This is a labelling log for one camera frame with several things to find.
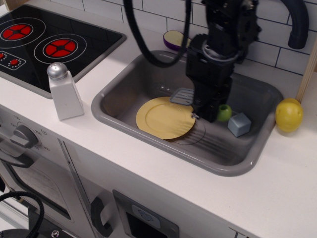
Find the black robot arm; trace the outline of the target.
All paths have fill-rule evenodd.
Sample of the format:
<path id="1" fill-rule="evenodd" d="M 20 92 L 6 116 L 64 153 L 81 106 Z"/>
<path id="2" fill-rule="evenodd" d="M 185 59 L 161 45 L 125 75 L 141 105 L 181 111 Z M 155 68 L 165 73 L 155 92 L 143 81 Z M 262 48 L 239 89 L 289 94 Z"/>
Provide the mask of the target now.
<path id="1" fill-rule="evenodd" d="M 187 50 L 186 75 L 194 84 L 194 114 L 209 122 L 226 104 L 234 66 L 258 39 L 256 0 L 204 0 L 207 34 L 196 35 Z"/>

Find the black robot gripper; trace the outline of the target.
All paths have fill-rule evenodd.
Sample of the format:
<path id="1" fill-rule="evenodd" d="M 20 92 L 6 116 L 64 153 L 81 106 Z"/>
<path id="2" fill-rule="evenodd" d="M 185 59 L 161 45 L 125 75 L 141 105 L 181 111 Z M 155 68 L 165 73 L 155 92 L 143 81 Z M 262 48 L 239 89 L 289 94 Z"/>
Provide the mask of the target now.
<path id="1" fill-rule="evenodd" d="M 226 102 L 234 65 L 208 57 L 204 49 L 206 42 L 206 34 L 196 35 L 187 50 L 186 75 L 194 84 L 193 114 L 209 122 L 225 122 L 229 120 Z"/>

